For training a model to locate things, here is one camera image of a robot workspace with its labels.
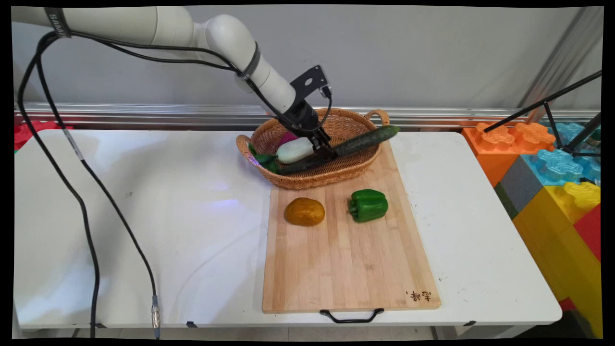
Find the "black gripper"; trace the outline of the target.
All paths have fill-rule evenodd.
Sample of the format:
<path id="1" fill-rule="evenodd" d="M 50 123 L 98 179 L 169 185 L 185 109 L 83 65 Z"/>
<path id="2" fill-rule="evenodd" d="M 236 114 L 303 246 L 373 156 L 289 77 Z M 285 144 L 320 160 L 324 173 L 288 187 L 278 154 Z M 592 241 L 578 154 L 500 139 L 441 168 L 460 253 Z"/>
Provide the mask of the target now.
<path id="1" fill-rule="evenodd" d="M 325 115 L 320 117 L 313 107 L 302 100 L 281 114 L 283 127 L 295 136 L 307 138 L 310 141 L 317 162 L 329 162 L 338 157 L 338 153 L 332 149 L 330 144 L 331 138 L 324 129 L 324 123 L 330 111 L 331 107 L 328 107 Z"/>

